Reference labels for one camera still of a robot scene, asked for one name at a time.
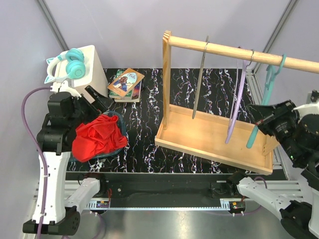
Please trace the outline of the teal hanger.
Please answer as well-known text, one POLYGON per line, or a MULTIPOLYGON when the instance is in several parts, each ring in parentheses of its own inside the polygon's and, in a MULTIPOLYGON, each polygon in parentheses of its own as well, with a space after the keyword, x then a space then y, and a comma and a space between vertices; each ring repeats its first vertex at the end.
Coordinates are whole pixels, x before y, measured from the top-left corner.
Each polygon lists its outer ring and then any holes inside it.
MULTIPOLYGON (((261 105, 263 105, 263 106, 267 105, 269 103, 269 100, 270 100, 270 97, 271 97, 271 94, 272 94, 272 91, 274 88, 274 82, 275 82, 276 76, 281 72, 281 70, 284 66, 286 57, 287 57, 286 54, 282 55, 282 60, 281 60, 281 63, 279 65, 278 70, 276 70, 275 66, 273 66, 273 65, 268 65, 268 67, 266 69, 266 71, 267 71, 266 81, 264 84, 264 93, 263 93, 263 98, 262 98, 262 102, 261 102, 261 105)), ((251 148, 253 146, 255 139, 256 139, 256 136, 257 136, 257 133, 258 133, 258 127, 255 125, 250 136, 249 136, 249 139, 247 141, 247 144, 246 144, 247 148, 251 148)))

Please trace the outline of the purple hanger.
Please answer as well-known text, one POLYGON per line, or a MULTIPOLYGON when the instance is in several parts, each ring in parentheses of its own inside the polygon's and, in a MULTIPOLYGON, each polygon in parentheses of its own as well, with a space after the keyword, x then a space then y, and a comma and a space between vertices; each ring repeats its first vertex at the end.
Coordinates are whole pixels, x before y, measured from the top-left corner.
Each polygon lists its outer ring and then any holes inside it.
POLYGON ((252 54, 250 57, 250 62, 247 60, 243 60, 242 62, 242 72, 241 72, 241 77, 240 77, 240 83, 239 83, 239 89, 237 89, 237 84, 238 84, 238 76, 239 76, 239 66, 237 62, 237 68, 236 68, 236 82, 235 82, 235 90, 234 90, 234 98, 231 106, 231 113, 230 113, 230 118, 229 118, 229 123, 228 123, 228 128, 227 128, 227 137, 225 140, 225 143, 228 144, 231 136, 233 134, 241 100, 242 100, 242 95, 243 95, 243 90, 244 90, 244 85, 246 81, 246 74, 247 74, 247 67, 251 65, 253 57, 254 57, 255 50, 252 49, 252 54))

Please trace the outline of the grey hanger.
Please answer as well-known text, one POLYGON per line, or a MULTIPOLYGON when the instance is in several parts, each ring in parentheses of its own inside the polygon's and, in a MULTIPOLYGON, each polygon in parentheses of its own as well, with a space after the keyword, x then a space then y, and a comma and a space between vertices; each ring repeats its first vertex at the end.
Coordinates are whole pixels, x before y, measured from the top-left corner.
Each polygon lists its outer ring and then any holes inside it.
POLYGON ((205 62, 206 49, 207 49, 207 45, 209 43, 209 36, 206 37, 205 42, 206 42, 206 45, 205 45, 204 51, 202 53, 201 64, 200 64, 200 69, 199 69, 199 75, 198 75, 198 79, 197 79, 197 88, 196 88, 196 92, 195 92, 195 100, 194 100, 194 107, 193 107, 193 111, 192 111, 192 119, 195 118, 197 107, 198 107, 200 88, 201 88, 201 81, 202 81, 202 74, 203 74, 203 68, 204 68, 204 62, 205 62))

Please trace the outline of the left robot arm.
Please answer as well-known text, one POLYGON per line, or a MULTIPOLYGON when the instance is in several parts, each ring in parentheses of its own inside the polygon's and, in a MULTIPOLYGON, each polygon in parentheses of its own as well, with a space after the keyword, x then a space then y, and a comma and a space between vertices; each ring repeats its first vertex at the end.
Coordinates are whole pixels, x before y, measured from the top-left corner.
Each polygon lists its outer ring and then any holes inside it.
POLYGON ((85 91, 94 99, 90 103, 83 94, 68 85, 48 87, 52 92, 47 102, 48 113, 37 136, 31 138, 39 154, 40 176, 36 208, 25 222, 25 234, 73 236, 80 215, 91 199, 103 197, 108 190, 101 176, 86 176, 76 191, 65 197, 66 168, 71 156, 76 128, 90 123, 107 111, 106 98, 93 87, 85 91))

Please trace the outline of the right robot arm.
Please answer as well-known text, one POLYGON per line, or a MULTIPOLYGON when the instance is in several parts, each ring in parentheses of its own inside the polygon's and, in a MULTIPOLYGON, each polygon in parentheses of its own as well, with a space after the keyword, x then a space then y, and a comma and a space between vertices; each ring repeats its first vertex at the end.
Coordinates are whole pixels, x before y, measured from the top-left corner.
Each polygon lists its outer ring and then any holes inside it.
POLYGON ((311 188, 313 202, 298 202, 279 196, 256 183, 243 172, 227 179, 231 197, 245 196, 267 209, 283 228, 296 239, 319 237, 319 104, 301 106, 287 100, 276 105, 249 105, 255 125, 265 135, 273 136, 291 160, 294 168, 311 188))

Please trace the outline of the white box stand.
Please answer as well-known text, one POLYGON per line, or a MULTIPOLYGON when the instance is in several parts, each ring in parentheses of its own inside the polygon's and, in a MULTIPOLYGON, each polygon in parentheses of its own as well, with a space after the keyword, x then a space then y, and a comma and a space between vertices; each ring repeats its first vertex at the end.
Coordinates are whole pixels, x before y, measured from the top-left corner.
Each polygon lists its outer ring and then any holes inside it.
MULTIPOLYGON (((78 48, 84 54, 84 64, 86 67, 85 75, 80 79, 66 79, 70 87, 76 89, 80 94, 82 94, 89 102, 93 102, 94 99, 85 91, 85 87, 88 85, 92 86, 98 93, 107 97, 108 89, 107 84, 108 80, 106 78, 102 63, 98 56, 96 47, 94 45, 88 45, 78 48)), ((66 65, 67 60, 59 62, 53 68, 54 77, 63 77, 66 76, 66 65)))

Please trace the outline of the orange top book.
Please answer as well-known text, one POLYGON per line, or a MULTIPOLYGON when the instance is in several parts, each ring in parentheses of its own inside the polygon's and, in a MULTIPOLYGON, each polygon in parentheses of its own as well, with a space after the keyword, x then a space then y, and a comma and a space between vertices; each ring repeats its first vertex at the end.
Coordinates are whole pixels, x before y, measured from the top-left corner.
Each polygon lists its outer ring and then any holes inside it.
POLYGON ((132 68, 126 69, 107 88, 120 96, 125 97, 145 76, 132 68))

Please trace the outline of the green bottom book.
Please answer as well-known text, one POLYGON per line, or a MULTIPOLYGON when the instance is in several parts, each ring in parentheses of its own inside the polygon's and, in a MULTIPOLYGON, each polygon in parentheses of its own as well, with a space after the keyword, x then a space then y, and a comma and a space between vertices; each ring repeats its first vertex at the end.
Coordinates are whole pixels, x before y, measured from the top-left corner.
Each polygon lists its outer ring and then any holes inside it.
POLYGON ((109 97, 116 102, 138 101, 142 89, 142 79, 145 76, 131 68, 118 70, 116 76, 107 88, 109 97))

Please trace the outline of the wooden clothes rack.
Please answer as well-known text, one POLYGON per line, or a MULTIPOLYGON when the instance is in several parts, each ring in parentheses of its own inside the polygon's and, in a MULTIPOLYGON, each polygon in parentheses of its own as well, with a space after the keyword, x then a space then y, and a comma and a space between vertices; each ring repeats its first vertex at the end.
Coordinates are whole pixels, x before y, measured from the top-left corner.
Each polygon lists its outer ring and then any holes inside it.
POLYGON ((165 31, 162 38, 163 57, 163 119, 157 132, 157 146, 191 154, 263 175, 273 172, 273 150, 278 146, 274 137, 257 134, 252 148, 246 142, 253 124, 236 121, 229 143, 225 143, 228 118, 198 112, 170 104, 171 48, 179 47, 258 63, 278 66, 282 57, 262 52, 206 43, 172 36, 165 31))

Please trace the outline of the teal cat-ear headphones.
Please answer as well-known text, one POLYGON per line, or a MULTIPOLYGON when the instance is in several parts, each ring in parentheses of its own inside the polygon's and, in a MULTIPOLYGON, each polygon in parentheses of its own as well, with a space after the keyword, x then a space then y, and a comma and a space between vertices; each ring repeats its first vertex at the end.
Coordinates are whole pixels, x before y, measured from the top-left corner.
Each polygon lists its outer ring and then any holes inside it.
POLYGON ((59 82, 62 83, 66 79, 80 79, 86 73, 86 67, 84 64, 84 54, 81 50, 77 48, 72 48, 68 50, 66 53, 61 53, 56 57, 46 59, 47 63, 47 77, 44 80, 45 84, 51 82, 59 82), (67 60, 66 65, 66 76, 63 77, 54 77, 53 76, 53 68, 64 60, 67 60))

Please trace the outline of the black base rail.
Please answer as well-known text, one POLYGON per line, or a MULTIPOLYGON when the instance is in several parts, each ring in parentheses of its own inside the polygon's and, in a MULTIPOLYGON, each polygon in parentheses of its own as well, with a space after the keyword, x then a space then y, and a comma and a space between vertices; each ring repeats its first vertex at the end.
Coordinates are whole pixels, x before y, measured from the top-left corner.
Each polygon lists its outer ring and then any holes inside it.
POLYGON ((165 174, 67 172, 66 187, 88 177, 102 180, 102 191, 93 197, 111 197, 113 211, 228 211, 229 200, 241 199, 235 183, 245 173, 165 174))

